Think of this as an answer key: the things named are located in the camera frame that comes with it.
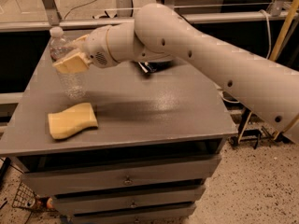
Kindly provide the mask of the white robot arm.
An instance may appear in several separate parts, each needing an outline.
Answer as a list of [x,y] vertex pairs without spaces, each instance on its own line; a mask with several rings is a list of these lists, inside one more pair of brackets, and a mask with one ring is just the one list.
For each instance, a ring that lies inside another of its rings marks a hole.
[[169,7],[145,5],[133,22],[97,28],[68,46],[73,50],[53,64],[62,74],[178,57],[299,142],[299,72],[204,34]]

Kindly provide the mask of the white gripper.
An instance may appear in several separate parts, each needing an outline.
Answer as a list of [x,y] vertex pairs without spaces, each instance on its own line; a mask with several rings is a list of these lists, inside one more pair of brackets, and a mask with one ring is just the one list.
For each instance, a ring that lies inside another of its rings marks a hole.
[[116,66],[117,63],[110,54],[107,45],[107,34],[110,28],[111,25],[99,27],[90,34],[82,35],[73,40],[74,44],[85,41],[84,49],[90,59],[85,53],[77,52],[63,57],[55,62],[53,67],[61,74],[76,74],[87,71],[92,62],[98,68]]

